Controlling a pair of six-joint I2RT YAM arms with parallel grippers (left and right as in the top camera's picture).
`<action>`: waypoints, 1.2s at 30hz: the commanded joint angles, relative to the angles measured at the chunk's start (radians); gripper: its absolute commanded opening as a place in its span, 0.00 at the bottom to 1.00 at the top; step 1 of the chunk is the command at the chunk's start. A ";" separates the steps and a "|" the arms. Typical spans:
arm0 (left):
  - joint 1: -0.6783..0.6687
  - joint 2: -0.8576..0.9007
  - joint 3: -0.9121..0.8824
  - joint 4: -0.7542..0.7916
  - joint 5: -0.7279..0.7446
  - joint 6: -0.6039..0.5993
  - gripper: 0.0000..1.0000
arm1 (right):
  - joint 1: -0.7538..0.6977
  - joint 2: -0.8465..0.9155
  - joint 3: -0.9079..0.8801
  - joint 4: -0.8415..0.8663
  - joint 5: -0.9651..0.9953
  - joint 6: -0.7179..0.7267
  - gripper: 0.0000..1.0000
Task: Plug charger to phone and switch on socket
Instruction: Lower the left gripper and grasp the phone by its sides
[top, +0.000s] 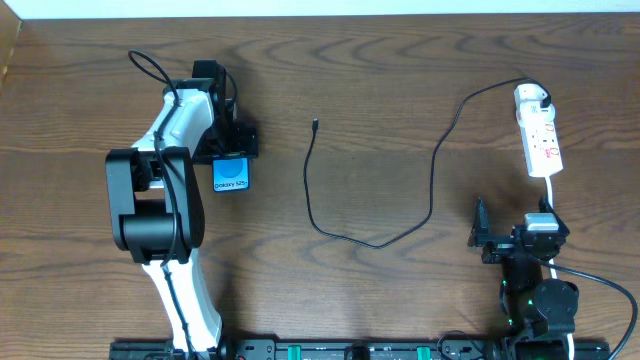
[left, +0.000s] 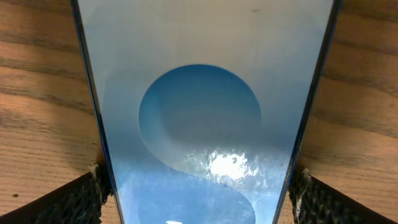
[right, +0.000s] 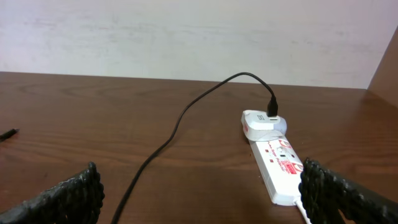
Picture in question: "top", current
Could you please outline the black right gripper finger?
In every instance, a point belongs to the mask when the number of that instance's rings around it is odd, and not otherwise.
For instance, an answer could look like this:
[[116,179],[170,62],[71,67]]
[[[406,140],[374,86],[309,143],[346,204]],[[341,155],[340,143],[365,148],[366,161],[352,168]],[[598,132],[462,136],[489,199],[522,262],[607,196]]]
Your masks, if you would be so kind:
[[481,198],[477,199],[474,221],[471,228],[470,239],[481,240],[489,235],[489,219],[486,205]]
[[569,232],[569,228],[557,215],[547,196],[540,198],[538,206],[540,217],[543,220],[544,230],[556,231],[558,233]]

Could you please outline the blue Galaxy smartphone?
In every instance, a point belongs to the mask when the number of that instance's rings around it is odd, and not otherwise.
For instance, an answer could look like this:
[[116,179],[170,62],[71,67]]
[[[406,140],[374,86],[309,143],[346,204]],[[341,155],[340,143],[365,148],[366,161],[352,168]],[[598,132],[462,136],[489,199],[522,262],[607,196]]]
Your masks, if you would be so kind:
[[247,190],[250,187],[248,159],[214,160],[212,180],[215,192]]

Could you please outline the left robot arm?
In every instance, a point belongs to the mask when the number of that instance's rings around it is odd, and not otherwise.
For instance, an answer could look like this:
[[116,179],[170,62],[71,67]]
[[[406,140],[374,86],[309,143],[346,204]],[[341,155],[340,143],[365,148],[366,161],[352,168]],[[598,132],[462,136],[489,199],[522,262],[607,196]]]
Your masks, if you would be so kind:
[[247,190],[259,153],[255,127],[238,121],[233,76],[215,60],[197,60],[190,77],[159,66],[163,107],[146,134],[105,159],[116,246],[151,278],[169,318],[167,341],[117,341],[112,359],[232,359],[232,341],[207,289],[199,256],[205,214],[195,168],[208,165],[217,193]]

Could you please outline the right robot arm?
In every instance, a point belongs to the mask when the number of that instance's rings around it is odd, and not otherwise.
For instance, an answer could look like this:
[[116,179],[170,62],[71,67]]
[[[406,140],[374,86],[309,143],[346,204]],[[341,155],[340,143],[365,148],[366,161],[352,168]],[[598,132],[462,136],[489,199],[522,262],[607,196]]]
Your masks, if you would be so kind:
[[485,351],[489,359],[569,357],[567,336],[575,331],[579,290],[542,274],[569,234],[546,198],[540,199],[537,213],[527,213],[508,235],[491,232],[487,208],[477,201],[468,245],[482,250],[483,263],[501,266],[499,300],[510,321],[508,333]]

